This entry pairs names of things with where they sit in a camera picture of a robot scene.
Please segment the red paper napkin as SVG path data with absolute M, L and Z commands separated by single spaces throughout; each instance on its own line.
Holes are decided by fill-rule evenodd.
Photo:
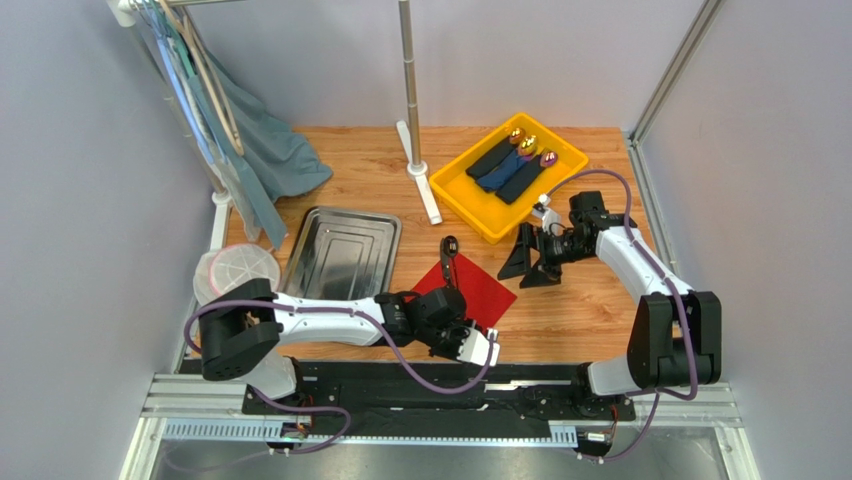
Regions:
M 463 254 L 454 259 L 454 279 L 467 304 L 467 317 L 484 328 L 495 328 L 517 295 Z

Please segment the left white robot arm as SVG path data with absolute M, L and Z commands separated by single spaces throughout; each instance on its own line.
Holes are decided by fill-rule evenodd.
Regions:
M 294 394 L 301 379 L 281 345 L 340 343 L 387 346 L 394 355 L 413 342 L 433 357 L 495 366 L 500 346 L 492 330 L 467 316 L 461 291 L 443 286 L 425 294 L 380 293 L 357 300 L 318 300 L 275 292 L 267 279 L 252 279 L 201 307 L 193 316 L 207 381 L 239 380 L 270 399 Z

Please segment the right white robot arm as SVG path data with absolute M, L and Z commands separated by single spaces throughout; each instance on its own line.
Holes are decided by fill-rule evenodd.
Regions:
M 605 208 L 600 192 L 571 197 L 568 227 L 549 202 L 543 195 L 534 207 L 541 225 L 520 225 L 499 279 L 518 277 L 523 288 L 554 286 L 563 265 L 596 257 L 637 305 L 626 353 L 580 366 L 578 383 L 598 397 L 716 383 L 722 370 L 720 299 L 674 275 L 629 217 Z

